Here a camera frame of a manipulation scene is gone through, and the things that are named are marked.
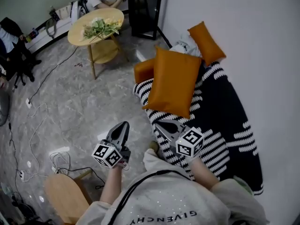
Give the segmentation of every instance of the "table leg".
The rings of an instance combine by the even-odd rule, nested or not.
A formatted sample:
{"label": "table leg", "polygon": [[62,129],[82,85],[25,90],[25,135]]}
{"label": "table leg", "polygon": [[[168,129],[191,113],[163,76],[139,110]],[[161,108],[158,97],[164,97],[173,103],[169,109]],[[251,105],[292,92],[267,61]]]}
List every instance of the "table leg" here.
{"label": "table leg", "polygon": [[92,48],[91,48],[90,45],[88,45],[88,51],[89,51],[89,57],[90,57],[90,66],[92,67],[93,78],[94,78],[94,80],[96,80],[94,60],[93,60],[93,54],[92,54]]}
{"label": "table leg", "polygon": [[118,47],[118,50],[123,54],[123,56],[125,57],[125,59],[127,60],[127,62],[129,62],[128,57],[126,56],[124,50],[120,47],[120,45],[119,45],[117,39],[114,37],[114,35],[111,35],[111,38],[112,38],[113,42],[116,44],[116,46]]}

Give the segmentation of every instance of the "person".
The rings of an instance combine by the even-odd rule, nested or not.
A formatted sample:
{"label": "person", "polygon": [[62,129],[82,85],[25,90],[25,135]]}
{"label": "person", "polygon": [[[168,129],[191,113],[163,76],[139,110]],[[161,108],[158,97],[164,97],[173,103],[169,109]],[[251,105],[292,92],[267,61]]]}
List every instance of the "person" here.
{"label": "person", "polygon": [[108,172],[99,202],[76,225],[227,225],[267,224],[263,207],[233,179],[219,181],[197,157],[189,161],[195,181],[185,171],[158,158],[157,143],[143,162],[146,173],[121,192],[122,168]]}
{"label": "person", "polygon": [[116,0],[115,2],[107,0],[87,0],[86,6],[89,12],[99,8],[117,8],[125,0]]}
{"label": "person", "polygon": [[17,70],[22,70],[31,81],[34,81],[34,77],[30,72],[30,69],[26,67],[22,60],[22,54],[25,55],[26,59],[32,65],[37,65],[41,63],[41,60],[36,60],[31,52],[25,46],[25,36],[22,33],[20,27],[9,18],[4,18],[0,22],[0,61],[3,68],[9,72],[10,70],[15,73],[16,68],[11,67],[11,65],[18,67]]}

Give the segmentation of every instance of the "black and white striped rug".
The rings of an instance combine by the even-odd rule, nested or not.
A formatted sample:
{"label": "black and white striped rug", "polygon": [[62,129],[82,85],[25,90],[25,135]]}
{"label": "black and white striped rug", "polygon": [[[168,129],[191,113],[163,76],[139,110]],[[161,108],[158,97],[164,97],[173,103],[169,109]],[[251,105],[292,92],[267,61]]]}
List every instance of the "black and white striped rug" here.
{"label": "black and white striped rug", "polygon": [[[136,84],[133,93],[148,102],[153,79]],[[211,67],[201,65],[190,107],[190,119],[166,112],[145,110],[152,124],[166,161],[185,169],[193,180],[194,176],[185,161],[177,158],[170,150],[168,140],[156,131],[154,123],[160,119],[178,120],[189,127],[195,127],[205,135],[201,159],[220,179],[242,178],[255,195],[263,192],[263,178],[257,146],[251,126],[240,100],[218,62]]]}

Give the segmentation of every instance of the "round wooden table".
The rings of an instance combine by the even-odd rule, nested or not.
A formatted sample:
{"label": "round wooden table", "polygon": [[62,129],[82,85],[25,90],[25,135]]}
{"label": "round wooden table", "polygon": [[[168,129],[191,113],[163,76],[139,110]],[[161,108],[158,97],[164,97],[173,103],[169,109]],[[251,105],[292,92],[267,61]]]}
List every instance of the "round wooden table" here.
{"label": "round wooden table", "polygon": [[111,18],[113,20],[121,20],[122,24],[124,22],[124,14],[116,8],[101,8],[92,11],[81,18],[79,18],[71,27],[69,33],[67,34],[67,39],[69,43],[76,46],[87,46],[90,65],[92,68],[93,78],[96,79],[94,63],[106,63],[112,60],[120,51],[126,58],[124,51],[120,47],[116,38],[114,37],[114,32],[104,36],[103,38],[92,37],[89,39],[83,39],[82,30],[84,25],[89,25],[90,22],[96,18],[101,17],[103,19]]}

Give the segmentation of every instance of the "cushion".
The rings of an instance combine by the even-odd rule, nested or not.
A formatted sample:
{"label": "cushion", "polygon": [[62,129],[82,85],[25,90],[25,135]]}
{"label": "cushion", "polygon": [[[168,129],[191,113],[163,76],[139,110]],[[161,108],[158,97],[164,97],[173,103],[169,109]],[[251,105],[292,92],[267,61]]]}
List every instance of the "cushion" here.
{"label": "cushion", "polygon": [[154,77],[154,58],[135,65],[135,82],[142,83]]}
{"label": "cushion", "polygon": [[226,55],[211,37],[204,22],[188,29],[188,31],[197,43],[207,66],[220,58],[226,58]]}
{"label": "cushion", "polygon": [[201,58],[157,47],[154,81],[143,109],[172,113],[189,119]]}

